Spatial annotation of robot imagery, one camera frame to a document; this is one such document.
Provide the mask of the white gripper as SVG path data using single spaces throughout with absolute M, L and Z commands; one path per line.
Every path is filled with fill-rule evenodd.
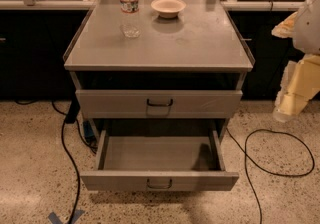
M 320 0 L 306 0 L 297 13 L 276 25 L 271 34 L 293 37 L 294 47 L 306 54 L 298 62 L 288 62 L 280 82 L 273 117 L 285 123 L 297 117 L 320 92 Z

